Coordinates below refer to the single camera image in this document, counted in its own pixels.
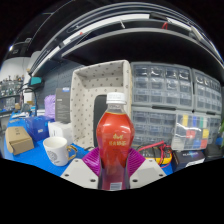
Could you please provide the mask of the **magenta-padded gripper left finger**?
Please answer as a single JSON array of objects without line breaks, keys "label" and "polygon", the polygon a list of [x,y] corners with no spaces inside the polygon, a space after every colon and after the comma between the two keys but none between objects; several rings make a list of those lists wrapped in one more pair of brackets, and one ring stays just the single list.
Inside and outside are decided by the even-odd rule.
[{"label": "magenta-padded gripper left finger", "polygon": [[99,149],[95,148],[82,159],[74,159],[61,177],[78,186],[97,189],[99,186],[100,171]]}]

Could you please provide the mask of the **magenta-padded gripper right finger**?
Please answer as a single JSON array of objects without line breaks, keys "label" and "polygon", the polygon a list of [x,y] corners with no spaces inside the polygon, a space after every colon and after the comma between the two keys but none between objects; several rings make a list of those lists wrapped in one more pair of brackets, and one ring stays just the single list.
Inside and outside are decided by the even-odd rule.
[{"label": "magenta-padded gripper right finger", "polygon": [[166,176],[154,159],[145,159],[135,149],[130,149],[126,163],[126,173],[128,189],[146,186]]}]

